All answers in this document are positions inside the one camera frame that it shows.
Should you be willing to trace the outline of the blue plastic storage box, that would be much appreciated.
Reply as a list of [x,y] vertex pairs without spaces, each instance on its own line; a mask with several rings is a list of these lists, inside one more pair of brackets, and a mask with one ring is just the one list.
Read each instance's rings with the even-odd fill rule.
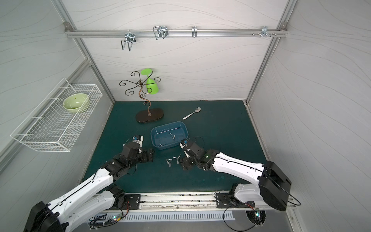
[[188,136],[189,133],[186,125],[180,121],[154,127],[150,132],[152,145],[158,150],[175,147],[179,145],[182,140],[187,139]]

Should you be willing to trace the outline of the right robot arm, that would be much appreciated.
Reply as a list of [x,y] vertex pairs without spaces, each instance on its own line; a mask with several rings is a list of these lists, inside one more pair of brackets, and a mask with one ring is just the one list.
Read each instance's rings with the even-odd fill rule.
[[249,182],[233,185],[229,193],[231,205],[258,201],[276,210],[286,211],[292,182],[276,163],[251,163],[215,149],[206,151],[189,139],[182,140],[180,147],[185,153],[185,157],[179,161],[183,170],[196,166],[203,171],[226,173]]

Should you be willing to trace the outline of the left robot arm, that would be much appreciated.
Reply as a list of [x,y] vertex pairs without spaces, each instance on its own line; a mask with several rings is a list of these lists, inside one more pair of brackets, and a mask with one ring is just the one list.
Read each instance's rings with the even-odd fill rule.
[[125,192],[114,182],[139,163],[152,162],[154,149],[142,140],[124,144],[121,153],[104,163],[91,177],[49,203],[39,202],[29,213],[25,232],[71,232],[103,210],[124,206]]

